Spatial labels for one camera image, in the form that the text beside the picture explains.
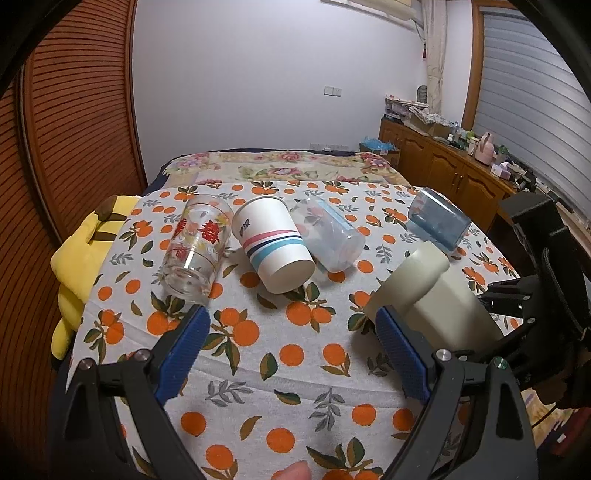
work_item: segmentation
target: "clear drinking glass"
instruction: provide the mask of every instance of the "clear drinking glass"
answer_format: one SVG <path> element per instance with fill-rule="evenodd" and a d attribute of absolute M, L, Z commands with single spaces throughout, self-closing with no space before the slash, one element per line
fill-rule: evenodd
<path fill-rule="evenodd" d="M 232 209 L 218 197 L 187 201 L 162 263 L 161 282 L 172 295 L 205 303 L 230 236 Z"/>

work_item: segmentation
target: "orange print bedsheet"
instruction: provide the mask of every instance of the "orange print bedsheet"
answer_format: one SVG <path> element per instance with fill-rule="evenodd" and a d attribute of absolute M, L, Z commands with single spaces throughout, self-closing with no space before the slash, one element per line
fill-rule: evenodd
<path fill-rule="evenodd" d="M 308 460 L 314 479 L 377 480 L 421 411 L 418 401 L 405 396 L 362 312 L 379 282 L 420 242 L 406 227 L 417 194 L 411 187 L 214 181 L 139 199 L 90 294 L 72 368 L 83 358 L 117 362 L 151 348 L 188 311 L 189 304 L 165 293 L 158 275 L 184 202 L 197 192 L 218 195 L 235 209 L 256 195 L 277 195 L 289 207 L 319 196 L 365 235 L 366 247 L 346 271 L 317 267 L 306 285 L 273 295 L 230 239 L 210 294 L 206 344 L 181 394 L 165 407 L 195 463 L 217 480 L 270 479 L 301 459 Z M 474 225 L 450 260 L 475 294 L 490 282 L 516 277 Z M 504 333 L 521 323 L 495 320 Z M 129 408 L 121 399 L 116 403 L 138 468 L 149 471 Z M 457 448 L 466 414 L 462 403 L 442 462 Z"/>

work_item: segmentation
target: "blue gripper pad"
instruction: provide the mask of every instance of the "blue gripper pad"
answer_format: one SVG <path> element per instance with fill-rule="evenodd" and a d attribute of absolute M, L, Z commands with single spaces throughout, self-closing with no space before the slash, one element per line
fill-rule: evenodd
<path fill-rule="evenodd" d="M 210 318 L 205 307 L 197 309 L 188 321 L 185 330 L 160 366 L 160 381 L 154 396 L 163 407 L 169 398 L 176 397 L 180 392 L 209 334 Z"/>
<path fill-rule="evenodd" d="M 431 396 L 425 365 L 385 308 L 378 310 L 375 316 L 375 327 L 380 343 L 402 379 L 406 395 L 416 398 L 425 405 Z"/>

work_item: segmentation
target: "curtain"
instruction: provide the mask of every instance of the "curtain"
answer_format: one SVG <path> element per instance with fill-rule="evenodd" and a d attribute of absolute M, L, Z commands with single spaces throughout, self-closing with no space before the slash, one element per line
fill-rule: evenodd
<path fill-rule="evenodd" d="M 423 0 L 427 44 L 427 103 L 431 113 L 441 114 L 441 83 L 447 43 L 446 0 Z"/>

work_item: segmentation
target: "yellow plush toy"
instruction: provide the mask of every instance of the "yellow plush toy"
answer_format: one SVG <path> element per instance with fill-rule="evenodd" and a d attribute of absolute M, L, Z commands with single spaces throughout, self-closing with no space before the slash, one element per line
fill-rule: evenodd
<path fill-rule="evenodd" d="M 51 269 L 60 282 L 61 319 L 51 338 L 51 353 L 58 360 L 66 356 L 100 266 L 137 201 L 128 196 L 106 199 L 51 258 Z"/>

